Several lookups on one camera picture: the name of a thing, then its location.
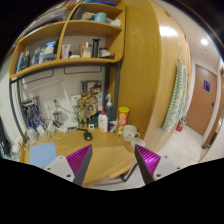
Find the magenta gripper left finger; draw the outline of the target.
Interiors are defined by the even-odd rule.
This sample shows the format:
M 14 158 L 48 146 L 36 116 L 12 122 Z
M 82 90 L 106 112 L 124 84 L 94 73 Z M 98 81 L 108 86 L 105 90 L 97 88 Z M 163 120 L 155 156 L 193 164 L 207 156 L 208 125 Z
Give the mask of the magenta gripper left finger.
M 70 165 L 70 168 L 75 176 L 73 182 L 76 185 L 82 185 L 92 155 L 92 145 L 87 145 L 66 157 L 68 164 Z

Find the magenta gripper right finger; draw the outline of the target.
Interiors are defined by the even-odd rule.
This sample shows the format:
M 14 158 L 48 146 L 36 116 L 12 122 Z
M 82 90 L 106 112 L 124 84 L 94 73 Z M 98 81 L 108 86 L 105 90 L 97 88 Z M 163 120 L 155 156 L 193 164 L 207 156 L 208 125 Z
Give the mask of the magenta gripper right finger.
M 137 163 L 140 168 L 140 172 L 145 184 L 153 182 L 153 174 L 160 162 L 161 157 L 149 149 L 135 145 L 134 151 Z

